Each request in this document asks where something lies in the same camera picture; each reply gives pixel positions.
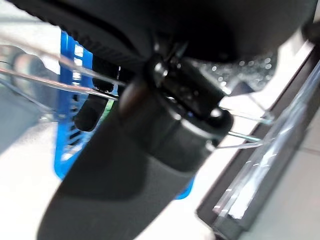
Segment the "white floor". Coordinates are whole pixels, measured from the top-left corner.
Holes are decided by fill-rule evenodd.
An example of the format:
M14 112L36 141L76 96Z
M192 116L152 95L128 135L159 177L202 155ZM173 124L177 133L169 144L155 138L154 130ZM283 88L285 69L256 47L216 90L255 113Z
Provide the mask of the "white floor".
M0 14L10 18L12 16L28 18L25 13L2 0L0 0ZM0 33L23 38L30 45L48 49L52 53L60 51L59 31L56 27L43 23L37 26L0 23ZM278 98L294 75L301 58L308 52L298 52L297 45L301 46L300 42L299 36L296 35L293 41L284 44L280 50L276 76L265 90L253 94L255 99L263 99L260 102L265 108L269 108ZM46 58L44 61L48 68L59 72L59 65L55 61ZM247 96L231 97L224 100L222 105L242 112L263 114L263 111ZM233 130L249 134L255 124L253 121L236 118ZM55 123L41 123L29 129L21 139L0 155L1 240L36 239L41 217L60 183L53 171L55 135ZM228 137L223 144L240 143L241 140ZM235 153L236 150L230 149L214 152L197 174L190 196L173 201L137 239L213 239L211 230L196 217L195 209Z

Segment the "blue basket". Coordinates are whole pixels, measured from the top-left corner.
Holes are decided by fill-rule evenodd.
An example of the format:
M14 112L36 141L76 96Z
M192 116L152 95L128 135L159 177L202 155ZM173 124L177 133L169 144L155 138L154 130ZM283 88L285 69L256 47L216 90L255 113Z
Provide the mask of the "blue basket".
M65 32L61 33L61 54L76 65L92 68L93 55ZM92 78L83 76L63 66L60 70L60 82L68 85L93 87ZM54 171L62 180L77 159L79 153L90 140L92 132L83 132L76 128L74 116L86 101L87 96L73 92L59 90L58 93L58 128L54 157ZM186 198L193 186L194 180L176 199Z

